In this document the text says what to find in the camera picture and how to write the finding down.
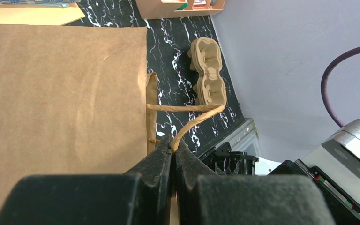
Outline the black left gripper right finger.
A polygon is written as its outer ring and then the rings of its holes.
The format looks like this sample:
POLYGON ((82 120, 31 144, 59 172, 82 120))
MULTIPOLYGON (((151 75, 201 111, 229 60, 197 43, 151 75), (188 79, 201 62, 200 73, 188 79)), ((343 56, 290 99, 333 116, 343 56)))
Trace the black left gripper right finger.
POLYGON ((189 149, 175 153, 183 225, 330 225, 321 191, 301 175, 218 175, 189 149))

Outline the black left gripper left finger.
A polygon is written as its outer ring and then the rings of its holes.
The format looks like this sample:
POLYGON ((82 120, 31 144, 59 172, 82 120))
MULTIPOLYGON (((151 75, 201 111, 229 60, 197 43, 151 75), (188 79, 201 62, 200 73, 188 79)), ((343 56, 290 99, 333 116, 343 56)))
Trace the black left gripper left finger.
POLYGON ((30 175, 0 210, 0 225, 167 225, 172 152, 167 140, 123 174, 30 175))

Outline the brown paper bag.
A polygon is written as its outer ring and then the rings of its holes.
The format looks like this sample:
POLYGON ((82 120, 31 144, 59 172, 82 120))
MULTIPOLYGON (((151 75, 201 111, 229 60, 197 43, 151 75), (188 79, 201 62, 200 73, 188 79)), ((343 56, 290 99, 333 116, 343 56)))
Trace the brown paper bag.
POLYGON ((146 28, 0 25, 0 186, 147 153, 146 28))

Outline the cardboard cup carrier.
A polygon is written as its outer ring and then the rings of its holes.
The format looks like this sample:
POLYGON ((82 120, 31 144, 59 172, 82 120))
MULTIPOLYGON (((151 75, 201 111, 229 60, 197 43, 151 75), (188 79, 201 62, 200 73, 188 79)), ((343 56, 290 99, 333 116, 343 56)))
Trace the cardboard cup carrier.
POLYGON ((218 43, 208 37, 201 37, 191 43, 187 52, 191 59, 190 70, 198 73, 193 86, 197 105, 225 105, 227 93, 225 82, 220 74, 223 62, 218 43))

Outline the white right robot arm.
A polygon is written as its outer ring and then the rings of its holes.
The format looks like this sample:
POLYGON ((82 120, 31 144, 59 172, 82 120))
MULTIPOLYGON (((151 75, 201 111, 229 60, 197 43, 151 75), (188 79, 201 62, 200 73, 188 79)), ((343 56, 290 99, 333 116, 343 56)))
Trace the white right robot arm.
POLYGON ((360 119, 332 134, 302 159, 284 161, 272 175, 309 177, 338 225, 360 225, 360 119))

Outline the orange file organizer rack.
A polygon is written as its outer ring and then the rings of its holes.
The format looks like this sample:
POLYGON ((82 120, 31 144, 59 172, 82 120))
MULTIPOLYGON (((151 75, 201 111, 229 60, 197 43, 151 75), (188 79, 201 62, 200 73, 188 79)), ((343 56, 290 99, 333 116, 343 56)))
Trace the orange file organizer rack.
POLYGON ((225 0, 136 0, 143 19, 212 16, 224 9, 225 0))

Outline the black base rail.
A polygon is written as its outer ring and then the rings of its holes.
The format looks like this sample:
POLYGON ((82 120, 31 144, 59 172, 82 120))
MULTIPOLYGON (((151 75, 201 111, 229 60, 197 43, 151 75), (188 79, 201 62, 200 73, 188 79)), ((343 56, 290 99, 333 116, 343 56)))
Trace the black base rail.
POLYGON ((254 120, 247 118, 212 147, 195 155, 219 175, 253 175, 261 156, 258 139, 254 120))

